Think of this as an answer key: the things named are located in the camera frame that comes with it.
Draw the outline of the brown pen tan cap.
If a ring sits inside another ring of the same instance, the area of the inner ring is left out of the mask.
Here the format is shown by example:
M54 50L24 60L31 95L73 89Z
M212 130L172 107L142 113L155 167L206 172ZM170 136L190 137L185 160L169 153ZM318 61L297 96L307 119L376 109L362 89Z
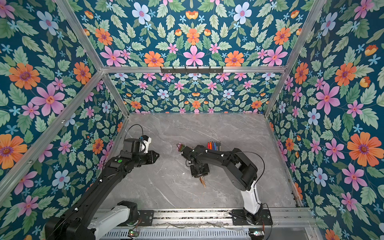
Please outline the brown pen tan cap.
M204 188L206 188L207 186L206 186L206 181L205 181L205 178L204 178L204 176L202 176L202 178L203 178L203 186L204 186Z

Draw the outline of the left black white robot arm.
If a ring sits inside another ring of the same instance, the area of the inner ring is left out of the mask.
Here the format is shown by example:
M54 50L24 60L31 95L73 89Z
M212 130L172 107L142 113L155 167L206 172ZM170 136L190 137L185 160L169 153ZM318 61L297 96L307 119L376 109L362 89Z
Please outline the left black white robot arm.
M94 215L115 188L134 168L151 165L159 154L149 149L152 139L126 139L118 156L107 161L97 181L60 217L51 217L45 224L47 240L99 240L122 223L140 222L138 205L121 201L109 212L94 220Z

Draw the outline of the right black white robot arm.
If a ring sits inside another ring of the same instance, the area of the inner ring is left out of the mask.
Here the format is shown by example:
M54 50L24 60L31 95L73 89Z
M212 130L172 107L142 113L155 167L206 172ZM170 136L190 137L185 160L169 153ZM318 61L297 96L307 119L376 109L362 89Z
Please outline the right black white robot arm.
M241 191L244 202L244 216L251 225L262 220L262 203L257 192L258 168L240 149L219 151L202 145L194 149L180 145L178 151L186 159L191 175L206 186L205 176L210 173L209 166L213 165L224 170L231 183Z

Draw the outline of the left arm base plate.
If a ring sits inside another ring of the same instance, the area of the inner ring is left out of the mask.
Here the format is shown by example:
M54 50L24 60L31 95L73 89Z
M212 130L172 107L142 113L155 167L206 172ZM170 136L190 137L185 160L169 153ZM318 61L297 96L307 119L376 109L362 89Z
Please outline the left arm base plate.
M153 224L155 211L153 210L138 210L138 218L134 222L134 226L150 227Z

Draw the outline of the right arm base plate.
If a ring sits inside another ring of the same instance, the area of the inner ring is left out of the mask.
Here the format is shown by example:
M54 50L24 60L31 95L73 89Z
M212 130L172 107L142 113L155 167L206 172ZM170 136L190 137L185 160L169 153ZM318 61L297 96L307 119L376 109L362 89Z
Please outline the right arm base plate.
M258 213L252 215L245 211L244 209L240 210L231 210L230 216L232 217L234 226L246 226L246 225L254 225L254 226L272 226L273 219L271 216L271 212L269 210L259 210Z

